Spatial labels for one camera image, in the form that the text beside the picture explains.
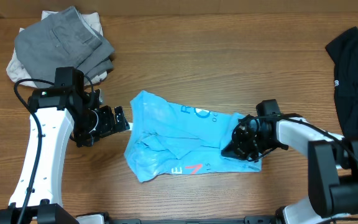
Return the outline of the light blue printed t-shirt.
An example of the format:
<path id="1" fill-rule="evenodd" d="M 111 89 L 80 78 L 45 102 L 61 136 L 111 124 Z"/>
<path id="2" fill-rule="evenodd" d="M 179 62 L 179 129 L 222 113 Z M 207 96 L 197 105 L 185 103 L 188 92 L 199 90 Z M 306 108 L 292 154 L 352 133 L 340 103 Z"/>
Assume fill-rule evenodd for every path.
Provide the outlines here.
<path id="1" fill-rule="evenodd" d="M 179 105 L 147 91 L 131 100 L 132 132 L 124 157 L 139 182 L 158 175 L 259 172 L 262 163 L 226 158 L 221 151 L 242 115 Z"/>

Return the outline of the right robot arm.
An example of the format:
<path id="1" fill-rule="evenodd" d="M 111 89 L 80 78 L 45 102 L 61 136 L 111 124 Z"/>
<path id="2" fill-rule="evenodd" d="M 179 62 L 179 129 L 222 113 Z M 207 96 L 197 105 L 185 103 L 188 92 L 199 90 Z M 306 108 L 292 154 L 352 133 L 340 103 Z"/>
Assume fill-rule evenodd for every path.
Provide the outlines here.
<path id="1" fill-rule="evenodd" d="M 292 147 L 308 160 L 308 195 L 274 216 L 251 216 L 245 223 L 358 222 L 358 140 L 284 114 L 276 100 L 262 101 L 256 111 L 237 120 L 222 156 L 257 162 L 277 148 Z"/>

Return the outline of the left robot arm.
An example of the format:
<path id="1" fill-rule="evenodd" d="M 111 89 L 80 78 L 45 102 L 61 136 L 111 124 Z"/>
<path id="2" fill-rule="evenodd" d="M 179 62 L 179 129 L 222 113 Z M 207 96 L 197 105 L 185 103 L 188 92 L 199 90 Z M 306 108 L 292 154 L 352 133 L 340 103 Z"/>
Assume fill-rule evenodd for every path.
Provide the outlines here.
<path id="1" fill-rule="evenodd" d="M 21 176 L 0 224 L 111 223 L 106 212 L 73 217 L 63 207 L 62 174 L 69 141 L 91 147 L 109 135 L 131 130 L 123 108 L 103 104 L 101 90 L 85 91 L 88 77 L 60 67 L 54 82 L 21 103 L 30 113 L 30 135 Z"/>

